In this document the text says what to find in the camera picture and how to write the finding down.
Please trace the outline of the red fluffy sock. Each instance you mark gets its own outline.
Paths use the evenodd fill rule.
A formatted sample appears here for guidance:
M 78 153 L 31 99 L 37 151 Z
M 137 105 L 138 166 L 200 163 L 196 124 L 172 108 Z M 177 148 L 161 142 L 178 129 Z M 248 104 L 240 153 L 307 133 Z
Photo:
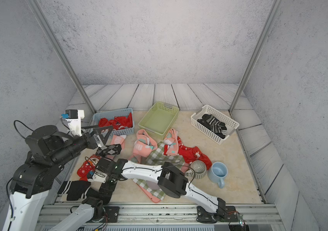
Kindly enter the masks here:
M 113 126 L 116 131 L 133 128 L 132 113 L 128 116 L 116 116 L 114 119 L 108 120 L 107 118 L 100 119 L 99 127 Z

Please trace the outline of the black white striped sock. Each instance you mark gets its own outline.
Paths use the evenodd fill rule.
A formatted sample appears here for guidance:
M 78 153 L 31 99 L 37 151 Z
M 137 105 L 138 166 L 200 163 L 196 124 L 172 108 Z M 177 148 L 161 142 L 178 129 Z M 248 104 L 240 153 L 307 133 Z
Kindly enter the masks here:
M 205 122 L 205 125 L 209 126 L 209 130 L 215 135 L 219 136 L 221 139 L 224 139 L 227 135 L 227 127 L 225 123 L 218 120 L 213 115 L 204 114 L 202 120 Z

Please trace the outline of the dark argyle sock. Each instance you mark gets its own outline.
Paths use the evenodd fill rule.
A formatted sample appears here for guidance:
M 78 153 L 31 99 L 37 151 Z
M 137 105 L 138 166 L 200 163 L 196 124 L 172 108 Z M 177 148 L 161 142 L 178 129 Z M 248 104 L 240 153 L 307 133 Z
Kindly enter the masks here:
M 120 154 L 121 151 L 122 151 L 122 146 L 120 144 L 112 144 L 112 145 L 99 147 L 95 155 L 99 157 L 117 156 Z

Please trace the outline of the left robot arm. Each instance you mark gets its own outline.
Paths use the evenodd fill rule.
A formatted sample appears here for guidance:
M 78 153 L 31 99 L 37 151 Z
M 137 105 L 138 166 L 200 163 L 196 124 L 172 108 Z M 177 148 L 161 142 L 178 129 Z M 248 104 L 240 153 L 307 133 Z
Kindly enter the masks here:
M 97 127 L 91 133 L 72 136 L 54 125 L 46 125 L 27 136 L 25 142 L 30 151 L 6 185 L 9 207 L 0 230 L 35 230 L 54 180 L 65 165 L 85 149 L 106 145 L 112 129 Z

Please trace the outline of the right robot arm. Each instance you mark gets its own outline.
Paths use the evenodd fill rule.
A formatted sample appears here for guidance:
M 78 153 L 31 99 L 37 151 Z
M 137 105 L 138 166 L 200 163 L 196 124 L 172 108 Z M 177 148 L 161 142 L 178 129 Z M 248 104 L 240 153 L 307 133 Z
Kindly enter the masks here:
M 211 196 L 194 186 L 181 170 L 169 162 L 161 166 L 149 166 L 127 159 L 115 162 L 102 158 L 97 163 L 96 170 L 107 177 L 105 183 L 108 186 L 115 185 L 119 180 L 138 179 L 157 184 L 169 197 L 185 197 L 198 205 L 197 222 L 232 222 L 223 199 Z

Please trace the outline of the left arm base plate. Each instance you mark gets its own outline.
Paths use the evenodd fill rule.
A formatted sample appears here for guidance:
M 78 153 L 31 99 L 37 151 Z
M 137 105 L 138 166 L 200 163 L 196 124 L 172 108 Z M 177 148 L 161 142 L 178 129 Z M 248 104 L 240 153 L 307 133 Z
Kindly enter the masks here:
M 106 223 L 117 223 L 119 216 L 120 207 L 115 206 L 100 206 L 96 207 L 92 221 L 106 222 Z

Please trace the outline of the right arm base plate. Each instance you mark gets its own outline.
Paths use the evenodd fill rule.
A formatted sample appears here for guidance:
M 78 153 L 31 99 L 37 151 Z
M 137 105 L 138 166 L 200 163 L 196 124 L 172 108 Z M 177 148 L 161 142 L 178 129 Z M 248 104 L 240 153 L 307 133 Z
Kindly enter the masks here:
M 203 224 L 215 224 L 217 222 L 239 222 L 239 215 L 236 208 L 233 206 L 226 206 L 220 212 L 209 213 L 201 206 L 197 206 L 197 222 Z

